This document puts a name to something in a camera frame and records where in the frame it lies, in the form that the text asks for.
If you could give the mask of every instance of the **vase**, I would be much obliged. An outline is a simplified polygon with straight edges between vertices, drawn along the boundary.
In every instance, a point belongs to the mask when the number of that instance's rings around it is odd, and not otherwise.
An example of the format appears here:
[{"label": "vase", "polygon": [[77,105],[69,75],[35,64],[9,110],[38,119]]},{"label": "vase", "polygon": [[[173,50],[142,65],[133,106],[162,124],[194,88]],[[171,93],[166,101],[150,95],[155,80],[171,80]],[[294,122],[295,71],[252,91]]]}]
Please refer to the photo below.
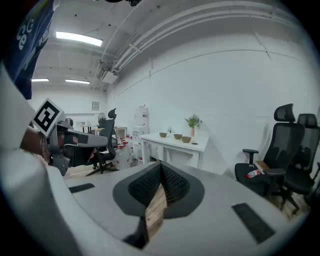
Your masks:
[{"label": "vase", "polygon": [[195,128],[194,127],[191,127],[191,134],[190,134],[191,137],[194,137],[195,136]]}]

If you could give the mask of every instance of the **wooden floor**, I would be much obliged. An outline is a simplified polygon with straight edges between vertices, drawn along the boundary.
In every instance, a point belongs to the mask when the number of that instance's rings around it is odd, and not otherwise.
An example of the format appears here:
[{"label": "wooden floor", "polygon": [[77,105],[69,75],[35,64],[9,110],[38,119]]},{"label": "wooden floor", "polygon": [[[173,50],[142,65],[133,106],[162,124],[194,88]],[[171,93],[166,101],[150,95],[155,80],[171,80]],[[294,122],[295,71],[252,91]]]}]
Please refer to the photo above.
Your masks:
[{"label": "wooden floor", "polygon": [[[76,177],[84,177],[86,176],[86,174],[90,173],[92,170],[93,170],[92,165],[89,165],[89,166],[82,165],[74,168],[69,168],[64,178],[72,179]],[[292,211],[294,210],[294,206],[289,201],[287,201],[284,205],[282,214],[284,214],[288,220],[292,220],[298,215],[310,211],[310,208],[306,204],[302,195],[293,193],[292,196],[293,196],[293,199],[296,201],[296,203],[299,205],[300,210],[297,212],[297,214],[293,215]],[[271,195],[267,198],[267,200],[269,200],[277,208],[280,207],[282,202],[282,198],[280,196]],[[163,224],[164,210],[166,207],[167,207],[167,200],[166,200],[165,191],[163,187],[160,185],[151,203],[149,204],[149,206],[145,211],[145,219],[146,219],[146,226],[147,226],[149,239],[151,239],[157,233],[157,231],[161,228]]]}]

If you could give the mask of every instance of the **ceiling light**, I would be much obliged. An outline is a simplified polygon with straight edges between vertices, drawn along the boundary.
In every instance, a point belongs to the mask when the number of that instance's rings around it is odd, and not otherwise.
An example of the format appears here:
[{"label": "ceiling light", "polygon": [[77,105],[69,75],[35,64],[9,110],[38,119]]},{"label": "ceiling light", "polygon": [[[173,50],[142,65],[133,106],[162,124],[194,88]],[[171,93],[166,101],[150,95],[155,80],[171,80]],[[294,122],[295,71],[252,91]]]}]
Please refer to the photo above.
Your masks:
[{"label": "ceiling light", "polygon": [[79,83],[79,84],[90,85],[90,82],[88,82],[88,81],[70,80],[70,79],[66,79],[65,81],[66,81],[66,82],[69,82],[69,83]]},{"label": "ceiling light", "polygon": [[75,40],[83,43],[92,44],[95,46],[101,46],[102,40],[96,39],[90,36],[82,35],[82,34],[73,34],[73,33],[66,33],[66,32],[56,32],[55,33],[56,38],[60,39],[69,39],[69,40]]},{"label": "ceiling light", "polygon": [[32,82],[49,82],[48,78],[36,78],[36,79],[31,79]]}]

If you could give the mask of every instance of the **white table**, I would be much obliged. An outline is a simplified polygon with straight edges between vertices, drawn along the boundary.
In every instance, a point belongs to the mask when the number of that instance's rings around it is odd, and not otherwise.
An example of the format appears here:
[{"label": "white table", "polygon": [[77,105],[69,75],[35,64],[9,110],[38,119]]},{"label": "white table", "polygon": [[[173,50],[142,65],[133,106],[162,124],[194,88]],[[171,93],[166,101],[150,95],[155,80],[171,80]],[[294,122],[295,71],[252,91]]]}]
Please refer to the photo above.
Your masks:
[{"label": "white table", "polygon": [[113,128],[115,130],[115,135],[117,138],[125,138],[127,135],[127,127],[125,126],[115,126]]},{"label": "white table", "polygon": [[200,152],[204,152],[207,146],[209,137],[196,136],[189,143],[184,143],[181,139],[175,139],[174,135],[170,137],[161,138],[158,132],[140,135],[139,138],[142,140],[142,162],[145,164],[149,162],[146,159],[146,143],[155,144],[162,147],[160,152],[160,160],[171,162],[170,155],[167,149],[185,152],[192,155],[191,166],[197,168],[199,163]]}]

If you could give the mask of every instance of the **potted plant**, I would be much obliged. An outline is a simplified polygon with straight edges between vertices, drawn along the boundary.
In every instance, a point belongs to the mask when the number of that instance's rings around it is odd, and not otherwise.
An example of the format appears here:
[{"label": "potted plant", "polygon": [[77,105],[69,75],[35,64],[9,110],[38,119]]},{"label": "potted plant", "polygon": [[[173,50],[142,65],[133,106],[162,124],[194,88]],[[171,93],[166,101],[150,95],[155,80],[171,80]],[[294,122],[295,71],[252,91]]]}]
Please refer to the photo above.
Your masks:
[{"label": "potted plant", "polygon": [[191,137],[195,136],[195,127],[197,126],[200,128],[200,124],[202,124],[202,121],[199,119],[199,116],[194,114],[190,116],[188,119],[186,119],[186,122],[188,123],[188,126],[191,127]]}]

